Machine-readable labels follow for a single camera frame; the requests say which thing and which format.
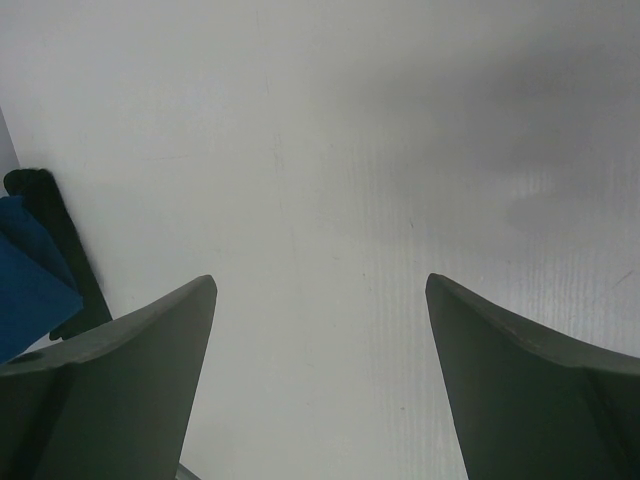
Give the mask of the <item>blue t shirt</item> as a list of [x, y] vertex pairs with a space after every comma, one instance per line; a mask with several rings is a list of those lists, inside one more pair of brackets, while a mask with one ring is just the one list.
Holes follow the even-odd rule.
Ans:
[[1, 199], [1, 361], [6, 363], [83, 308], [71, 270], [21, 196]]

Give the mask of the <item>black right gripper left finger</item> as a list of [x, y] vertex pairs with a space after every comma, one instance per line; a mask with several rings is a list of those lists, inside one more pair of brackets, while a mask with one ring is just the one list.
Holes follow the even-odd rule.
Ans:
[[5, 479], [189, 479], [180, 461], [217, 287], [150, 305], [1, 368]]

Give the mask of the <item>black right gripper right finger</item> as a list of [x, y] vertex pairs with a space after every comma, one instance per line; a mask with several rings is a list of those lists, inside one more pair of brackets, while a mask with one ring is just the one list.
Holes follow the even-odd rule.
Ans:
[[636, 479], [639, 360], [436, 273], [426, 301], [471, 479]]

